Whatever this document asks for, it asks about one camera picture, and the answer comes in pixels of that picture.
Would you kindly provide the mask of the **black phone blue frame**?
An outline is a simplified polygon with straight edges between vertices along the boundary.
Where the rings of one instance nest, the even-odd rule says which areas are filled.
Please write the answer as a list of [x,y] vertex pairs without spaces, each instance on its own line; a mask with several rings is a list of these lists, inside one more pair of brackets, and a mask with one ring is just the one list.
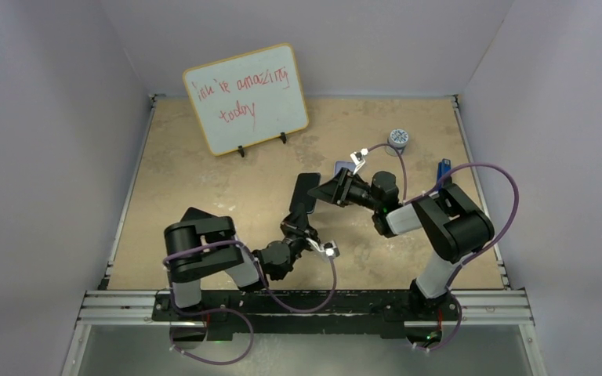
[[293,212],[302,204],[308,215],[316,208],[317,199],[308,194],[308,191],[317,187],[321,181],[319,172],[302,172],[296,177],[294,190],[288,210]]

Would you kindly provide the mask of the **lavender phone case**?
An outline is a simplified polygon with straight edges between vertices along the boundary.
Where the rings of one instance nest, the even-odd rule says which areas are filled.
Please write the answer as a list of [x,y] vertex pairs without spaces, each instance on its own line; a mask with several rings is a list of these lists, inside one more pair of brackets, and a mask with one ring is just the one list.
[[337,176],[342,169],[355,173],[356,165],[352,161],[337,161],[334,164],[334,176]]

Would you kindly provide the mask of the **pink cased phone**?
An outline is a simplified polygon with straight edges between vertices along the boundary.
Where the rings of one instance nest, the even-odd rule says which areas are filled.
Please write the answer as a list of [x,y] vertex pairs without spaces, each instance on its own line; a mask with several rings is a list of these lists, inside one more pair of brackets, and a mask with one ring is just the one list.
[[181,221],[182,222],[187,222],[187,221],[193,221],[193,220],[200,220],[200,219],[210,219],[210,218],[215,218],[216,216],[203,211],[199,208],[196,207],[189,207],[185,213],[182,216]]

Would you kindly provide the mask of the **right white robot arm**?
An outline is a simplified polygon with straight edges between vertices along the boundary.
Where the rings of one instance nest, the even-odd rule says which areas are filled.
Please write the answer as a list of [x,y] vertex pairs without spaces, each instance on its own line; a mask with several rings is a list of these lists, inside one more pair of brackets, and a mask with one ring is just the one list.
[[308,194],[336,206],[356,204],[372,210],[375,229],[387,238],[414,230],[425,232],[433,254],[408,293],[408,307],[420,319],[430,317],[446,302],[460,262],[481,251],[495,236],[491,220],[454,183],[442,186],[434,196],[403,204],[393,173],[376,172],[372,181],[366,182],[342,168]]

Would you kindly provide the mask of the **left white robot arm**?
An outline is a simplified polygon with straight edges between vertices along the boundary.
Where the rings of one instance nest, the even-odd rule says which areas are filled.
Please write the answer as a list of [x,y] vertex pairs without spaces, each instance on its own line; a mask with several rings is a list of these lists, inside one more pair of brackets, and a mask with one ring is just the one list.
[[283,280],[304,251],[332,255],[332,244],[321,242],[305,208],[290,212],[280,225],[283,238],[250,251],[240,241],[234,220],[198,208],[187,209],[181,221],[164,230],[172,311],[193,320],[202,310],[201,280],[225,272],[241,291],[258,291],[272,280]]

